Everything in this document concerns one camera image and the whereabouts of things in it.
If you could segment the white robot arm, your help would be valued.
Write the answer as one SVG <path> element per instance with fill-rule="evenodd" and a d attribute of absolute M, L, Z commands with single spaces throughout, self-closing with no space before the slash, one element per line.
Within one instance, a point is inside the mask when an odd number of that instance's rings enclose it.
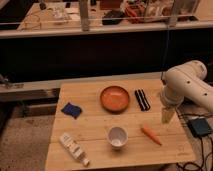
<path fill-rule="evenodd" d="M 165 85 L 160 93 L 163 123 L 171 121 L 175 109 L 185 98 L 213 113 L 213 87 L 204 82 L 206 75 L 206 66 L 198 60 L 174 66 L 165 72 Z"/>

